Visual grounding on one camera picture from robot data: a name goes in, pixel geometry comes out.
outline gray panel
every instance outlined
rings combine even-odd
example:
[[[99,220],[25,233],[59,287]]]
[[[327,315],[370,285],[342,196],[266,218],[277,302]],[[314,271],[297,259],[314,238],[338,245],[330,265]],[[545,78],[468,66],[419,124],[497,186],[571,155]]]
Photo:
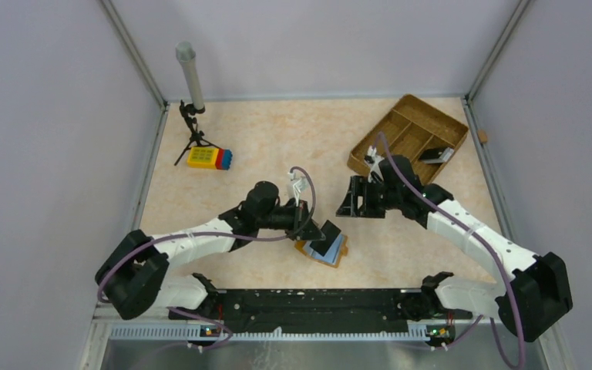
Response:
[[[505,353],[516,361],[514,337],[502,327],[500,333]],[[126,369],[134,365],[138,365],[137,370],[508,369],[500,359],[487,324],[478,325],[470,339],[448,352],[416,351],[389,341],[256,341],[234,342],[200,355],[180,342],[109,341],[102,370]],[[525,369],[547,369],[536,343],[527,345]]]
[[[77,366],[159,116],[98,2],[0,1],[0,369]]]
[[[168,100],[191,41],[206,99],[460,94],[517,0],[115,0]]]
[[[518,241],[567,262],[561,326],[592,368],[592,2],[535,2],[474,108]]]

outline gray tube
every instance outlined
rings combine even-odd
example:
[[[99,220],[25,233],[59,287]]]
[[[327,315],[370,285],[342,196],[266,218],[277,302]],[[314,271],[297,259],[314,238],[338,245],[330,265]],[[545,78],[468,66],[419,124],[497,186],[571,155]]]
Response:
[[[183,74],[187,81],[187,88],[190,90],[192,104],[196,110],[205,109],[203,104],[203,93],[200,91],[200,82],[196,72],[196,53],[192,49],[192,44],[183,41],[176,45],[176,59],[183,67]]]

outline table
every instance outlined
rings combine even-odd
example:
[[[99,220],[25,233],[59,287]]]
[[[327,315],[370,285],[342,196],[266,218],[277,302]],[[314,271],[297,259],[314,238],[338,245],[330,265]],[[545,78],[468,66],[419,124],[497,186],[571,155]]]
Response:
[[[427,103],[466,124],[459,98]],[[447,240],[392,211],[384,220],[337,218],[344,199],[352,147],[397,99],[320,99],[208,103],[197,118],[212,143],[233,153],[231,169],[190,168],[180,155],[189,138],[178,105],[170,107],[153,170],[140,228],[165,234],[202,224],[245,199],[257,181],[268,180],[287,196],[291,166],[304,167],[317,190],[314,218],[330,219],[348,236],[348,256],[338,268],[310,260],[294,242],[254,242],[238,251],[215,254],[181,267],[176,274],[204,274],[217,288],[416,288],[427,275],[451,271],[493,281]],[[453,193],[482,222],[499,230],[476,148],[469,135],[436,183]],[[274,236],[263,230],[260,236]]]

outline wooden block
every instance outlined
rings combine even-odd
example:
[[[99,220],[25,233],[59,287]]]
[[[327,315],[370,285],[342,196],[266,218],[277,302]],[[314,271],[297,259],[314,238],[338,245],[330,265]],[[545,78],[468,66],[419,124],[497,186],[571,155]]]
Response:
[[[485,130],[483,129],[478,129],[478,141],[480,144],[484,144],[489,140],[489,138],[486,135]]]

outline tripod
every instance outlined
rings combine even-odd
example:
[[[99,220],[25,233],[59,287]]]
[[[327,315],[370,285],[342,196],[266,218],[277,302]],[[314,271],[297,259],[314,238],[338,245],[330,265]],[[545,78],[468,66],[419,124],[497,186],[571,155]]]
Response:
[[[193,104],[185,105],[184,101],[182,101],[182,100],[180,101],[180,115],[185,119],[185,123],[187,124],[187,127],[189,127],[190,132],[192,134],[190,136],[190,142],[187,144],[187,146],[185,146],[185,149],[180,154],[180,156],[178,157],[176,162],[173,164],[174,166],[177,166],[178,163],[180,162],[180,160],[183,159],[183,156],[185,155],[185,153],[187,153],[188,150],[190,150],[194,147],[214,146],[215,148],[221,149],[219,146],[214,145],[214,144],[210,143],[209,141],[205,140],[203,138],[203,136],[205,136],[205,133],[203,133],[203,131],[198,130],[198,122],[197,122],[195,115],[197,115],[198,113],[203,113],[203,112],[205,112],[205,108],[197,110],[193,106]]]

